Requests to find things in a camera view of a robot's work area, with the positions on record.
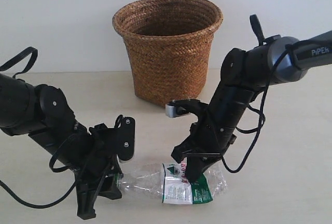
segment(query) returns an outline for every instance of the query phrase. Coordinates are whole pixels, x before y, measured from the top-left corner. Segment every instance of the white wall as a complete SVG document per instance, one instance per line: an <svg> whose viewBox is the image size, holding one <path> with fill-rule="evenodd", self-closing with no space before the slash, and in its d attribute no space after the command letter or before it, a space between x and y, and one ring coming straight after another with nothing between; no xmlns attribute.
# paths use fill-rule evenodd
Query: white wall
<svg viewBox="0 0 332 224"><path fill-rule="evenodd" d="M112 16L135 0L0 0L0 62L27 46L39 50L35 72L124 71L129 61ZM232 47L256 45L249 15L265 35L299 39L331 30L331 0L211 0L224 13L210 67L219 68Z"/></svg>

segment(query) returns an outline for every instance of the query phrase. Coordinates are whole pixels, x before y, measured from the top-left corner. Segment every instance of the robotic arm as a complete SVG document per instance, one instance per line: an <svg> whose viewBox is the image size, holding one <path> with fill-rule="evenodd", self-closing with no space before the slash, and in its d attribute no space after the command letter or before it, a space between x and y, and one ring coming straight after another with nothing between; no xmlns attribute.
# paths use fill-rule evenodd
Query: robotic arm
<svg viewBox="0 0 332 224"><path fill-rule="evenodd" d="M23 60L31 59L20 73L27 72L37 58L37 50L29 47L0 67L5 71ZM134 154L135 121L120 115L114 128L105 124L89 128L80 124L68 106L60 89L48 85L36 87L21 79L0 74L0 128L10 136L27 134L52 154L49 166L53 172L70 169L75 182L58 201L47 205L34 205L19 199L7 185L2 186L20 203L32 208L46 208L61 202L76 188L77 216L91 219L98 195L112 200L122 197L115 184L115 175L122 175L118 163L128 161ZM65 166L54 168L56 160Z"/></svg>
<svg viewBox="0 0 332 224"><path fill-rule="evenodd" d="M256 15L250 16L250 22L259 46L250 51L234 48L226 55L221 81L209 104L188 99L166 105L166 115L170 118L188 113L198 117L190 127L190 135L174 147L171 155L177 163L187 158L186 177L190 182L219 160L231 173L240 171L264 124L262 110L268 87L298 81L308 69L332 64L332 31L304 41L280 35L264 38ZM262 92L261 108L252 108L250 103ZM237 124L247 108L259 114L259 124L255 129L243 131ZM239 168L231 170L223 156L237 138L233 134L235 129L242 133L256 132L256 136Z"/></svg>

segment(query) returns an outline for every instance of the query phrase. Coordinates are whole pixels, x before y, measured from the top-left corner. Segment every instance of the woven basket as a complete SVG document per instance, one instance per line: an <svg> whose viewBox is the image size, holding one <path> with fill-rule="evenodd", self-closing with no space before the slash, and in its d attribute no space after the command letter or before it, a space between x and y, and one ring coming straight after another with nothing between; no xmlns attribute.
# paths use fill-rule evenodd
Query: woven basket
<svg viewBox="0 0 332 224"><path fill-rule="evenodd" d="M121 8L113 27L127 49L135 95L163 107L195 99L222 21L221 10L207 0L140 0Z"/></svg>

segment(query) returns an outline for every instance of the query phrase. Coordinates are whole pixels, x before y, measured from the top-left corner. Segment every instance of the white table surface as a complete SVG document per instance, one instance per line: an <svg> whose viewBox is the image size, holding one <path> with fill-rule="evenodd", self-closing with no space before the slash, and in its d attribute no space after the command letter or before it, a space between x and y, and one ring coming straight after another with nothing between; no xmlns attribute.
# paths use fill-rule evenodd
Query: white table surface
<svg viewBox="0 0 332 224"><path fill-rule="evenodd" d="M267 122L258 143L238 174L224 170L228 190L209 204L163 205L145 197L117 201L98 198L97 217L76 217L76 193L61 204L36 210L0 190L0 223L331 223L332 222L332 79L330 66L316 68L296 83L270 88ZM195 116L170 119L164 109L138 99L131 74L68 73L21 76L33 85L61 88L77 119L85 126L112 126L118 114L136 119L136 151L125 173L150 163L172 162L173 147L189 132ZM209 71L200 99L208 102L219 82L219 70ZM257 116L246 112L242 128L253 128ZM0 133L0 178L21 198L46 204L72 184L73 174L54 174L50 154L27 136ZM236 167L252 140L239 135L226 153Z"/></svg>

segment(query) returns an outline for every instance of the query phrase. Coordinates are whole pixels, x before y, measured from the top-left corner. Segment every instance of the crushed plastic bottle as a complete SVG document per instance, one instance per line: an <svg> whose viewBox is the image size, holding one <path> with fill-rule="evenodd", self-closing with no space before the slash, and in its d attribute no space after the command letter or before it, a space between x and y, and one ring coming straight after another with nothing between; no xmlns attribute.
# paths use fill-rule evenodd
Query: crushed plastic bottle
<svg viewBox="0 0 332 224"><path fill-rule="evenodd" d="M227 189L220 163L215 163L195 183L185 178L186 164L149 164L116 177L124 195L144 195L168 204L211 202Z"/></svg>

